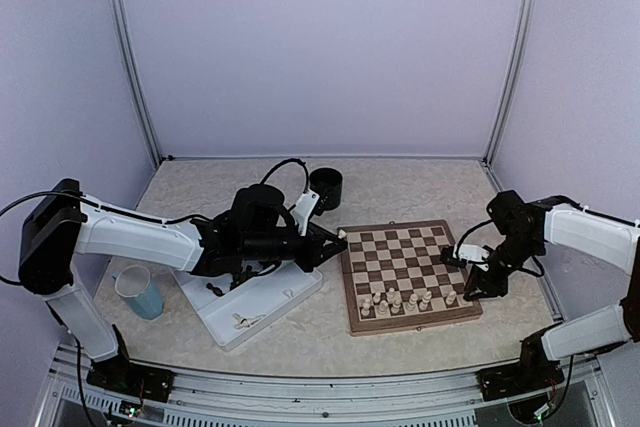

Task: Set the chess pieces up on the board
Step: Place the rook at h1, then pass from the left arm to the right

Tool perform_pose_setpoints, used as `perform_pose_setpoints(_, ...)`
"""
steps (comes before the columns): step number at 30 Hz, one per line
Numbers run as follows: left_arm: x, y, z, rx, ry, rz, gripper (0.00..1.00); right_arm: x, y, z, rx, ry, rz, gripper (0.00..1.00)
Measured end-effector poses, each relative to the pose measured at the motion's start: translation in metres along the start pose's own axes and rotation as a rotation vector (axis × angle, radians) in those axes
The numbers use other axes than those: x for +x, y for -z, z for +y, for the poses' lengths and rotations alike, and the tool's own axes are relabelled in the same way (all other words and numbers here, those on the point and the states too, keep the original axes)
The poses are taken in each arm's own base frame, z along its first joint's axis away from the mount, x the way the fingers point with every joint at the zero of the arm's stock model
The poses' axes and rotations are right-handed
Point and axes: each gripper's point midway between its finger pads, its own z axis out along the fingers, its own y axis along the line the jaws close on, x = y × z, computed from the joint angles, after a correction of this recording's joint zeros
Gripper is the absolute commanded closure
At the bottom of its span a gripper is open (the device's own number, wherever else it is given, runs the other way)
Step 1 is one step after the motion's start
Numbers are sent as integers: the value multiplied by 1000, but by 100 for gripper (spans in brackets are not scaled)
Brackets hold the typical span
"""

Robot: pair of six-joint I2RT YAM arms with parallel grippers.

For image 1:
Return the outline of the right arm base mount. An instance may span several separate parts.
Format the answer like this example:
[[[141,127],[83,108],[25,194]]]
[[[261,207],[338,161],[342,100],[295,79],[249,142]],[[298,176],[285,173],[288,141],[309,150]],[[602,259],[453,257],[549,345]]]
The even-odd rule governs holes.
[[[543,367],[505,364],[481,369],[476,378],[485,402],[545,389],[565,380],[558,363]]]

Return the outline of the white chess piece tall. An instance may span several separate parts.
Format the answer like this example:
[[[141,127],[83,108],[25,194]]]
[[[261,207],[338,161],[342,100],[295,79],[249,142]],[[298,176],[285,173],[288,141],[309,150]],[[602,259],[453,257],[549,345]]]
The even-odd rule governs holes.
[[[407,301],[406,311],[414,312],[417,308],[418,296],[416,293],[412,293]]]

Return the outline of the wooden chess board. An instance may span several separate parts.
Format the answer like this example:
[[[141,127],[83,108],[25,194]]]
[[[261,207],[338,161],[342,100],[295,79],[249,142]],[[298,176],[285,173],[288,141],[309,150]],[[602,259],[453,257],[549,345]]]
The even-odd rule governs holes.
[[[348,246],[340,254],[340,260],[351,335],[420,331],[475,321],[482,316],[483,309],[478,301],[472,301],[473,305],[468,307],[461,305],[467,272],[440,262],[442,250],[454,245],[446,221],[390,222],[346,226],[339,230],[347,233]],[[404,312],[397,316],[390,311],[393,301],[387,300],[390,287],[396,289],[396,298],[403,303]],[[427,290],[432,292],[431,309],[421,312],[418,304]],[[445,298],[450,291],[457,293],[457,299],[452,306],[447,306]],[[388,317],[378,315],[378,304],[372,301],[376,292],[381,293],[381,301],[386,300],[389,304]],[[412,293],[418,296],[417,308],[407,312],[407,301]],[[375,307],[372,319],[360,316],[365,298],[370,298]]]

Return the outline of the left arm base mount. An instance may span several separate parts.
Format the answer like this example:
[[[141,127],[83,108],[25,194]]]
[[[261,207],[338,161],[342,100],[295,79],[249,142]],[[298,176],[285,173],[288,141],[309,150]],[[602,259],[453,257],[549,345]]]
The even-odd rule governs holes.
[[[104,390],[166,403],[175,374],[167,369],[145,366],[117,359],[92,363],[87,374],[89,385]]]

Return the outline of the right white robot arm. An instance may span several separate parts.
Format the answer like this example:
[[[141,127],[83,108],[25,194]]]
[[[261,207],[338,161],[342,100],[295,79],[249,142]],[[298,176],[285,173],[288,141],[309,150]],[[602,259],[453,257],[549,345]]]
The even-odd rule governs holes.
[[[613,389],[639,376],[639,344],[621,300],[628,295],[639,217],[593,215],[564,195],[526,201],[509,190],[459,230],[482,319],[456,327],[451,368],[515,362],[521,342],[557,329],[568,344],[559,362],[591,362]]]

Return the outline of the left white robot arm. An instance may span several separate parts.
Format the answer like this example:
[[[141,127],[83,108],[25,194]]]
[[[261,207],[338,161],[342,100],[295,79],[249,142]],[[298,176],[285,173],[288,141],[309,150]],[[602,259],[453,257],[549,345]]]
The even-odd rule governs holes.
[[[318,195],[292,208],[277,188],[239,190],[214,218],[145,216],[83,194],[75,180],[39,194],[24,221],[18,277],[80,341],[102,377],[121,392],[140,381],[137,365],[74,274],[77,254],[101,254],[170,267],[215,342],[238,347],[321,286],[318,267],[346,249],[344,235],[316,225]]]

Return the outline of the white plastic tray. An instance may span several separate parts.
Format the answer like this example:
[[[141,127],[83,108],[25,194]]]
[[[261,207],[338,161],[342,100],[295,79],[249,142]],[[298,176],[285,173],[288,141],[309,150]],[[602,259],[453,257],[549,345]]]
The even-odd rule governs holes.
[[[226,352],[283,317],[323,285],[321,272],[305,273],[292,262],[268,275],[248,280],[223,297],[216,297],[206,289],[206,284],[212,282],[226,290],[230,274],[211,278],[175,271],[173,276],[215,342]],[[249,329],[236,330],[233,313],[244,317],[264,315],[264,318]]]

